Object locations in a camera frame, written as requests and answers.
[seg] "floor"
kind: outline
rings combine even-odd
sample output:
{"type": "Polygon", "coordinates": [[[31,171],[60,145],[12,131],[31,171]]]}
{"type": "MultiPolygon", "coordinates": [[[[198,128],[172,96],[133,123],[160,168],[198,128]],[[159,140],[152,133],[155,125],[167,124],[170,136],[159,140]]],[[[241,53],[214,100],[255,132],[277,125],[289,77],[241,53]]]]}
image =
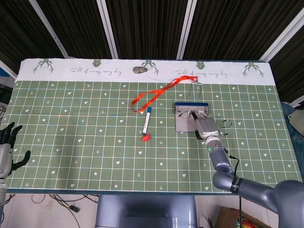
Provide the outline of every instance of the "floor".
{"type": "MultiPolygon", "coordinates": [[[[48,195],[45,199],[35,204],[32,201],[41,201],[44,195],[20,194],[16,195],[9,204],[5,205],[5,218],[1,228],[77,228],[77,223],[71,213],[60,206],[48,195]]],[[[62,195],[65,200],[81,198],[82,195],[62,195]]],[[[221,206],[238,208],[238,196],[197,196],[197,218],[198,226],[209,228],[206,218],[215,225],[221,206]]],[[[97,204],[82,199],[75,202],[75,206],[81,208],[78,213],[74,213],[81,228],[94,228],[97,204]]],[[[242,199],[242,210],[254,216],[272,228],[278,227],[278,216],[254,204],[242,199]]]]}

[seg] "cardboard box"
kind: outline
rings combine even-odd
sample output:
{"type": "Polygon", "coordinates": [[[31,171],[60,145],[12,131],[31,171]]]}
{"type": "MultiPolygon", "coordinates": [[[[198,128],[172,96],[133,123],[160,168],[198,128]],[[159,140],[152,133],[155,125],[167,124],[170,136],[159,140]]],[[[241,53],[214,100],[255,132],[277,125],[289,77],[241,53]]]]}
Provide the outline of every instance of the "cardboard box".
{"type": "MultiPolygon", "coordinates": [[[[221,207],[215,228],[235,228],[238,216],[238,209],[221,207]]],[[[243,211],[242,217],[256,225],[258,228],[271,228],[270,226],[243,211]]]]}

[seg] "humanoid robot hand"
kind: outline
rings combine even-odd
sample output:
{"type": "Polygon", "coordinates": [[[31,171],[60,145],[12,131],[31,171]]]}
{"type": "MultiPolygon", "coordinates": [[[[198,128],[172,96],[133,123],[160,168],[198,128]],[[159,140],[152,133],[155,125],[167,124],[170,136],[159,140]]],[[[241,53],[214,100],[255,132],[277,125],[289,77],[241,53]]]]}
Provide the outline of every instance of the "humanoid robot hand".
{"type": "Polygon", "coordinates": [[[26,151],[22,161],[14,163],[13,161],[13,148],[16,141],[18,131],[22,126],[14,127],[15,123],[12,122],[3,130],[0,130],[0,179],[7,178],[12,171],[24,166],[28,163],[30,158],[30,151],[26,151]]]}

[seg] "marker pen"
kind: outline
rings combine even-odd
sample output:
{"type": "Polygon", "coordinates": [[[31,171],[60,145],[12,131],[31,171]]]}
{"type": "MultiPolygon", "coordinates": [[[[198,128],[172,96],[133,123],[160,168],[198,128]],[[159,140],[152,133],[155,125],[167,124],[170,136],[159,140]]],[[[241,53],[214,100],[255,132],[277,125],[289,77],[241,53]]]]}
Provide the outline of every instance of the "marker pen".
{"type": "Polygon", "coordinates": [[[147,134],[147,128],[148,128],[148,123],[149,123],[149,119],[150,119],[151,109],[152,109],[151,107],[148,107],[148,109],[147,109],[147,115],[146,115],[146,120],[144,121],[142,135],[147,134]]]}

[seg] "ceiling beam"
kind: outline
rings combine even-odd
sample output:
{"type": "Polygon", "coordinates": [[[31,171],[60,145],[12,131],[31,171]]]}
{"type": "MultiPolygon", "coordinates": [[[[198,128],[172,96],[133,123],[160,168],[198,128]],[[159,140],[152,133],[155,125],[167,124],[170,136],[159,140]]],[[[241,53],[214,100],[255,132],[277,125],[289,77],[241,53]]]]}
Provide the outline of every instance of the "ceiling beam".
{"type": "Polygon", "coordinates": [[[17,78],[17,74],[12,71],[12,69],[10,69],[5,63],[3,63],[1,60],[0,60],[0,67],[5,71],[7,72],[12,78],[16,79],[17,78]]]}
{"type": "Polygon", "coordinates": [[[57,44],[57,46],[58,46],[59,50],[61,51],[62,55],[64,56],[64,58],[68,58],[67,51],[63,47],[63,45],[60,42],[58,36],[56,35],[55,31],[53,30],[52,26],[50,25],[48,19],[46,18],[42,9],[38,5],[38,2],[36,0],[28,0],[28,1],[30,2],[30,4],[34,8],[35,12],[38,14],[40,20],[42,21],[44,26],[47,28],[47,30],[50,33],[50,35],[52,36],[52,38],[54,39],[55,43],[57,44]]]}
{"type": "Polygon", "coordinates": [[[113,59],[116,59],[116,58],[118,58],[118,54],[117,54],[117,49],[116,49],[116,45],[115,45],[115,40],[114,40],[114,36],[113,36],[113,31],[112,31],[112,27],[111,27],[111,22],[110,22],[110,17],[109,17],[108,9],[106,6],[106,2],[105,2],[105,0],[96,0],[96,1],[97,1],[99,13],[100,13],[101,21],[103,22],[103,25],[104,25],[104,32],[106,35],[106,39],[108,41],[111,56],[113,59]]]}
{"type": "Polygon", "coordinates": [[[185,18],[184,18],[184,24],[182,26],[182,30],[181,30],[181,34],[180,34],[180,44],[179,44],[179,49],[177,51],[177,56],[176,56],[177,60],[181,60],[184,56],[196,3],[197,3],[197,0],[188,0],[185,18]]]}
{"type": "Polygon", "coordinates": [[[260,58],[261,61],[268,63],[284,45],[299,31],[304,25],[304,8],[296,15],[284,31],[278,36],[273,44],[268,48],[264,55],[260,58]]]}

